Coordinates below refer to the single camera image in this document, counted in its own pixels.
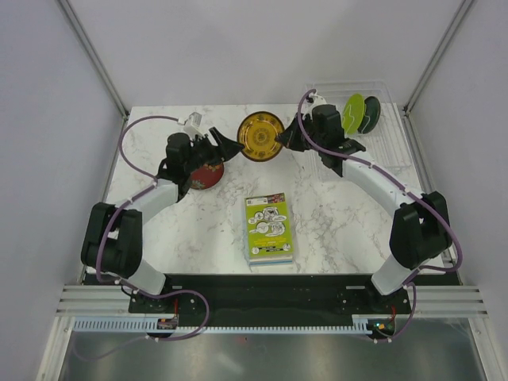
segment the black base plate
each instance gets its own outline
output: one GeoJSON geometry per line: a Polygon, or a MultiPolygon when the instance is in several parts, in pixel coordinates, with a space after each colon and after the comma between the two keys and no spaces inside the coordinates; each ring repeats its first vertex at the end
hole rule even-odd
{"type": "MultiPolygon", "coordinates": [[[[351,325],[353,314],[373,314],[361,287],[371,275],[171,275],[173,290],[202,293],[210,304],[211,327],[351,325]]],[[[407,293],[400,290],[375,307],[375,314],[408,314],[407,293]]],[[[132,314],[173,314],[174,300],[136,295],[132,314]]],[[[200,298],[178,296],[179,324],[197,326],[205,317],[200,298]]]]}

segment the book cover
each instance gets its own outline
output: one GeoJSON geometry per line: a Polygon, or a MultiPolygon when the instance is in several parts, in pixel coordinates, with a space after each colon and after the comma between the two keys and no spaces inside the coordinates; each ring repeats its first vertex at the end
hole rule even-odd
{"type": "Polygon", "coordinates": [[[293,237],[285,194],[246,198],[245,215],[250,263],[292,262],[293,237]]]}

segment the plastic tray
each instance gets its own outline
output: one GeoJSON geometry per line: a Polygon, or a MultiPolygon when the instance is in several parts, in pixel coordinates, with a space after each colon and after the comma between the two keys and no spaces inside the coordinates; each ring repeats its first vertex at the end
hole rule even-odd
{"type": "MultiPolygon", "coordinates": [[[[413,165],[397,105],[392,101],[385,82],[309,83],[306,85],[306,91],[309,89],[317,89],[317,93],[328,103],[334,104],[341,114],[351,95],[360,93],[364,98],[376,96],[381,103],[378,125],[368,134],[355,133],[348,137],[363,144],[378,164],[383,165],[395,175],[413,165]]],[[[312,151],[308,157],[318,181],[339,179],[334,172],[321,163],[317,152],[312,151]]]]}

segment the white marble surface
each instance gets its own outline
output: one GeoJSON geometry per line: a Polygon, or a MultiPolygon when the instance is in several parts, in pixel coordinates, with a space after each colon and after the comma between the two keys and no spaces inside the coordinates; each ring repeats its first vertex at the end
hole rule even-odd
{"type": "MultiPolygon", "coordinates": [[[[130,121],[147,115],[203,115],[202,128],[215,126],[235,139],[241,121],[265,110],[287,126],[296,105],[134,107],[130,121]]],[[[165,156],[167,136],[179,131],[171,121],[145,121],[127,135],[125,154],[139,167],[155,173],[165,156]]],[[[310,152],[283,149],[267,163],[238,155],[225,164],[222,180],[209,190],[190,190],[178,204],[145,225],[144,258],[168,273],[368,273],[390,255],[391,218],[355,184],[337,177],[320,182],[311,170],[310,152]],[[250,268],[244,258],[243,199],[285,192],[292,211],[295,257],[292,265],[250,268]]],[[[398,176],[418,186],[413,167],[398,176]]],[[[107,202],[127,198],[150,180],[118,157],[107,202]]],[[[432,264],[442,265],[441,258],[432,264]]]]}

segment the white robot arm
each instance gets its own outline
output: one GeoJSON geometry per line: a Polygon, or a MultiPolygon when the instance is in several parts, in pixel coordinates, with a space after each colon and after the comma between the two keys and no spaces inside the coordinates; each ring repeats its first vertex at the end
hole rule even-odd
{"type": "Polygon", "coordinates": [[[452,244],[451,237],[439,221],[407,193],[421,199],[449,224],[445,198],[438,192],[425,194],[409,188],[378,164],[374,169],[374,160],[366,148],[356,140],[345,137],[336,107],[327,104],[323,97],[316,94],[307,100],[311,104],[305,114],[300,114],[307,137],[302,134],[297,115],[287,129],[277,136],[277,141],[288,149],[300,152],[315,149],[315,145],[324,148],[328,153],[319,150],[322,163],[362,188],[392,216],[391,255],[367,285],[372,298],[392,294],[421,265],[452,244]],[[392,181],[380,172],[388,175],[392,181]]]}
{"type": "MultiPolygon", "coordinates": [[[[371,163],[373,160],[366,148],[344,136],[341,116],[336,107],[326,104],[322,97],[315,96],[314,101],[302,117],[303,126],[312,140],[329,151],[371,163]]],[[[230,160],[244,148],[242,144],[223,137],[215,128],[210,132],[217,146],[213,146],[206,135],[196,135],[193,140],[185,133],[169,136],[166,158],[159,166],[156,184],[150,186],[154,189],[122,210],[113,224],[113,230],[117,230],[118,235],[108,236],[103,253],[100,253],[102,271],[114,273],[148,294],[162,292],[166,275],[142,259],[142,228],[161,210],[185,196],[190,187],[192,171],[204,164],[216,165],[230,160]]],[[[313,149],[302,135],[297,118],[277,136],[277,141],[295,151],[313,149]]],[[[391,255],[366,286],[370,298],[392,294],[421,265],[450,247],[452,240],[436,218],[406,192],[417,195],[448,222],[446,201],[441,194],[424,194],[421,190],[407,188],[400,190],[379,171],[375,171],[372,165],[323,152],[319,155],[326,167],[354,182],[393,217],[391,255]]],[[[81,254],[85,265],[96,267],[101,239],[104,234],[110,233],[106,231],[106,224],[121,204],[100,202],[92,209],[81,254]]]]}

